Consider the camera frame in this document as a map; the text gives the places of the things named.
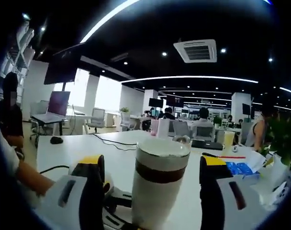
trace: sleeveless top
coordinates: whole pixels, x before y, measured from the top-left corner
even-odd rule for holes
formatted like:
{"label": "sleeveless top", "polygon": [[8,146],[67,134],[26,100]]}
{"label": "sleeveless top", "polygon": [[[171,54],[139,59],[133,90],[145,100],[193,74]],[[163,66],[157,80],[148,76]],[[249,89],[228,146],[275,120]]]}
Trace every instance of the sleeveless top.
{"label": "sleeveless top", "polygon": [[[254,144],[255,144],[255,138],[256,138],[256,136],[255,136],[255,132],[254,132],[254,128],[255,128],[255,126],[256,126],[256,124],[257,124],[258,122],[260,122],[260,121],[264,121],[264,120],[265,120],[264,116],[261,115],[261,116],[259,116],[259,117],[257,118],[257,120],[254,122],[254,124],[253,124],[252,127],[250,128],[249,133],[248,133],[248,135],[247,135],[247,137],[246,137],[246,143],[245,143],[245,146],[247,146],[247,147],[254,147]],[[266,137],[267,127],[268,127],[268,124],[267,124],[267,122],[265,122],[265,128],[264,128],[264,132],[263,132],[263,134],[262,134],[262,143],[264,143],[264,140],[265,140],[265,137]]]}

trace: laptop screen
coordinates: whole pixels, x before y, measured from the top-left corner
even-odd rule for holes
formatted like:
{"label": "laptop screen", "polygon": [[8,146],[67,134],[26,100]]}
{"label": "laptop screen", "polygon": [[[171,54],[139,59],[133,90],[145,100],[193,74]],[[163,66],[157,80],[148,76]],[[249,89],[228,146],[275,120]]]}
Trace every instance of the laptop screen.
{"label": "laptop screen", "polygon": [[65,116],[67,113],[70,92],[53,91],[51,93],[48,112]]}

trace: black shirt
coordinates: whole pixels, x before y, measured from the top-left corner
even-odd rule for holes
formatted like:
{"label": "black shirt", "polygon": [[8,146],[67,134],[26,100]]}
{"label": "black shirt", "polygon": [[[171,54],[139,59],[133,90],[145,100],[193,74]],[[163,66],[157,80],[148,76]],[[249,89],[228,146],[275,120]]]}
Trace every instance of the black shirt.
{"label": "black shirt", "polygon": [[175,120],[175,116],[173,116],[173,115],[170,114],[170,113],[164,113],[164,114],[160,114],[160,115],[158,116],[158,118],[163,118],[163,117],[165,117],[165,118],[167,118],[167,119],[170,119],[170,120]]}
{"label": "black shirt", "polygon": [[3,136],[23,136],[22,112],[18,105],[11,108],[0,101],[0,130]]}

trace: dark hair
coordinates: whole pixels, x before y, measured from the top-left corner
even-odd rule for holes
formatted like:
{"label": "dark hair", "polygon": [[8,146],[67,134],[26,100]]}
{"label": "dark hair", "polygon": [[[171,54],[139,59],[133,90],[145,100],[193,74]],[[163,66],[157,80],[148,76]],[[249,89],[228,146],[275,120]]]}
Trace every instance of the dark hair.
{"label": "dark hair", "polygon": [[3,94],[10,92],[17,92],[18,88],[18,77],[17,74],[9,72],[3,80]]}
{"label": "dark hair", "polygon": [[203,107],[200,109],[200,118],[207,119],[209,115],[209,111],[207,108]]}
{"label": "dark hair", "polygon": [[165,113],[172,113],[172,109],[170,107],[165,108]]}

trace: computer mouse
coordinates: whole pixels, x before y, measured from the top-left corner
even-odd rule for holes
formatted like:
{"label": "computer mouse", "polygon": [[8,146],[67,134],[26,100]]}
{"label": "computer mouse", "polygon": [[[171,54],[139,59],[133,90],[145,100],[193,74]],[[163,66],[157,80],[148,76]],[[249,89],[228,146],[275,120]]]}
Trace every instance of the computer mouse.
{"label": "computer mouse", "polygon": [[52,145],[61,144],[63,142],[64,142],[64,140],[62,138],[59,138],[59,137],[51,137],[51,139],[50,139],[50,143]]}

